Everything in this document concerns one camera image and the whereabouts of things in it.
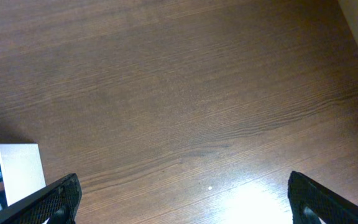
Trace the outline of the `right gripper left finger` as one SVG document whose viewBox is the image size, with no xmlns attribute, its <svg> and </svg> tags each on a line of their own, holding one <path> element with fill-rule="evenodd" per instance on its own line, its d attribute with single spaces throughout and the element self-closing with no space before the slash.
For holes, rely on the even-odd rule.
<svg viewBox="0 0 358 224">
<path fill-rule="evenodd" d="M 82 197 L 78 176 L 68 174 L 0 211 L 0 224 L 75 224 Z"/>
</svg>

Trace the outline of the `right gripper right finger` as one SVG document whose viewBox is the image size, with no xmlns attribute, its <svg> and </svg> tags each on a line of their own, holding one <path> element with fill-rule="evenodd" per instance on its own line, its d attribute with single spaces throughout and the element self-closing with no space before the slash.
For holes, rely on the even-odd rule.
<svg viewBox="0 0 358 224">
<path fill-rule="evenodd" d="M 293 171 L 288 180 L 293 223 L 358 223 L 358 206 L 315 180 Z"/>
</svg>

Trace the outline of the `pink cardboard box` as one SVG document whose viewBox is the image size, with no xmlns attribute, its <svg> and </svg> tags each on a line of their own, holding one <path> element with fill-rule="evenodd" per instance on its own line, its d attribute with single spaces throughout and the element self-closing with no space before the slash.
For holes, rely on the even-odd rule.
<svg viewBox="0 0 358 224">
<path fill-rule="evenodd" d="M 37 144 L 0 144 L 0 173 L 8 206 L 46 186 Z"/>
</svg>

